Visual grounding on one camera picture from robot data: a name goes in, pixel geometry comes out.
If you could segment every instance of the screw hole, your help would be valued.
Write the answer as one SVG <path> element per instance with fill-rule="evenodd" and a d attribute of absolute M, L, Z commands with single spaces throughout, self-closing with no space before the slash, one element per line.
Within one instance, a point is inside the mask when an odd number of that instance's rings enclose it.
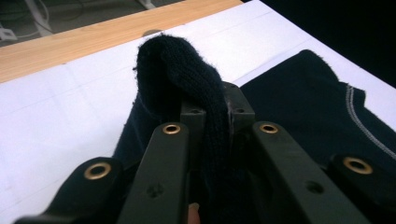
<path fill-rule="evenodd" d="M 169 124 L 163 127 L 163 132 L 167 134 L 175 134 L 180 132 L 180 126 L 176 124 Z"/>
<path fill-rule="evenodd" d="M 227 88 L 237 88 L 237 86 L 234 85 L 234 84 L 223 85 L 223 87 L 224 87 L 224 89 L 227 89 Z"/>
<path fill-rule="evenodd" d="M 236 111 L 236 113 L 244 113 L 245 112 L 245 110 L 242 108 L 236 108 L 235 111 Z"/>
<path fill-rule="evenodd" d="M 105 167 L 103 166 L 97 166 L 91 169 L 91 174 L 93 175 L 99 175 L 101 173 L 103 173 L 106 170 Z"/>
<path fill-rule="evenodd" d="M 307 181 L 305 187 L 314 194 L 322 194 L 324 192 L 324 188 L 314 181 Z"/>
<path fill-rule="evenodd" d="M 146 191 L 147 195 L 152 199 L 160 197 L 163 194 L 163 192 L 164 192 L 164 188 L 163 185 L 161 184 L 151 185 L 148 187 Z"/>
<path fill-rule="evenodd" d="M 192 113 L 192 114 L 199 114 L 199 113 L 201 113 L 201 111 L 198 110 L 198 109 L 192 109 L 192 110 L 190 111 L 190 113 Z"/>

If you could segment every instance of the black cloth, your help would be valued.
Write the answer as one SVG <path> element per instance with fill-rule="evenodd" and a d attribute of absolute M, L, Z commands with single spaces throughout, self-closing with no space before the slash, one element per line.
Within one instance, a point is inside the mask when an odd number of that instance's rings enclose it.
<path fill-rule="evenodd" d="M 364 107 L 364 91 L 339 82 L 312 51 L 301 51 L 241 90 L 257 120 L 283 126 L 323 168 L 332 155 L 351 153 L 396 176 L 396 133 Z"/>
<path fill-rule="evenodd" d="M 396 88 L 396 5 L 392 1 L 261 1 Z"/>
<path fill-rule="evenodd" d="M 154 129 L 177 121 L 186 95 L 206 111 L 201 168 L 209 203 L 200 211 L 209 211 L 211 223 L 255 223 L 245 172 L 228 164 L 228 107 L 217 70 L 186 40 L 168 35 L 139 48 L 135 70 L 138 94 L 113 157 L 125 165 L 141 158 Z"/>

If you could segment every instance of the black knit fabric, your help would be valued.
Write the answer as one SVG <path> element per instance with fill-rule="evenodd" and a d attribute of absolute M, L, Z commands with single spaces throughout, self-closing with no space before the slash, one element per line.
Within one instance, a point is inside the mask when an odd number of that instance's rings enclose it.
<path fill-rule="evenodd" d="M 141 158 L 153 130 L 177 121 L 180 98 L 189 96 L 206 111 L 202 179 L 211 223 L 254 223 L 245 173 L 228 164 L 228 108 L 217 70 L 186 40 L 160 35 L 139 48 L 136 71 L 138 94 L 114 157 L 124 164 Z"/>
<path fill-rule="evenodd" d="M 339 82 L 312 51 L 300 52 L 241 89 L 257 120 L 282 125 L 322 167 L 334 154 L 351 153 L 396 176 L 396 133 L 364 107 L 364 91 Z"/>

